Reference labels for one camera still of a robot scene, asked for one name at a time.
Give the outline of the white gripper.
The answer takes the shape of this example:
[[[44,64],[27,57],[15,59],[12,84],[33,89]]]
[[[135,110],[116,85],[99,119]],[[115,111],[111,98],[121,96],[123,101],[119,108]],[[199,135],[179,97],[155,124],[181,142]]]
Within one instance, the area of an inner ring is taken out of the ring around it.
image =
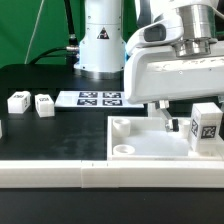
[[[124,92],[131,104],[160,100],[166,130],[177,132],[169,101],[224,94],[224,45],[212,45],[207,56],[187,58],[177,58],[171,46],[139,49],[125,65]]]

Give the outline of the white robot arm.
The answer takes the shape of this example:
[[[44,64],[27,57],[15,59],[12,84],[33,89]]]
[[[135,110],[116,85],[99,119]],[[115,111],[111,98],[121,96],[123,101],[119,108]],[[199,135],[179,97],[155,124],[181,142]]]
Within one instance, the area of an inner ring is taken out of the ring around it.
[[[131,104],[224,93],[219,0],[135,0],[138,30],[122,39],[123,0],[84,0],[85,36],[74,68],[93,79],[124,74]]]

